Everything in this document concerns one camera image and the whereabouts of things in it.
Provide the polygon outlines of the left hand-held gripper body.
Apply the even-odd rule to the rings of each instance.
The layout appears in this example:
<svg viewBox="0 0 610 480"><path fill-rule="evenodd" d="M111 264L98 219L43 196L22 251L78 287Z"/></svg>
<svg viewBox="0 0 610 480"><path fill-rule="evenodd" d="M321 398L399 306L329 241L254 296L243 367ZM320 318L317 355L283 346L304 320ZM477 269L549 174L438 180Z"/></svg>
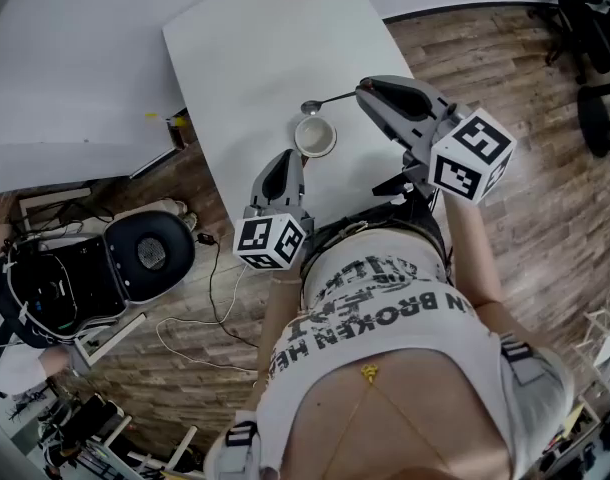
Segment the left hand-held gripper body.
<svg viewBox="0 0 610 480"><path fill-rule="evenodd" d="M254 196L235 223L233 254L254 270L290 270L314 229L314 219L287 198L265 201Z"/></svg>

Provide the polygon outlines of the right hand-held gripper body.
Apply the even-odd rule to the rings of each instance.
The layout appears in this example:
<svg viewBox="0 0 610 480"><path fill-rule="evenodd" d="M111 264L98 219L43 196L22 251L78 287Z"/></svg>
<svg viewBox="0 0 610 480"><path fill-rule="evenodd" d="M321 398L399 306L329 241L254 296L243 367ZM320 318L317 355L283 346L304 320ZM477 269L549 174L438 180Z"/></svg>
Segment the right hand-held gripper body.
<svg viewBox="0 0 610 480"><path fill-rule="evenodd" d="M412 121L421 139L411 150L396 142L405 150L401 172L374 187L374 195L397 196L411 185L424 197L439 189L477 204L498 183L515 139L485 110L447 103L442 118Z"/></svg>

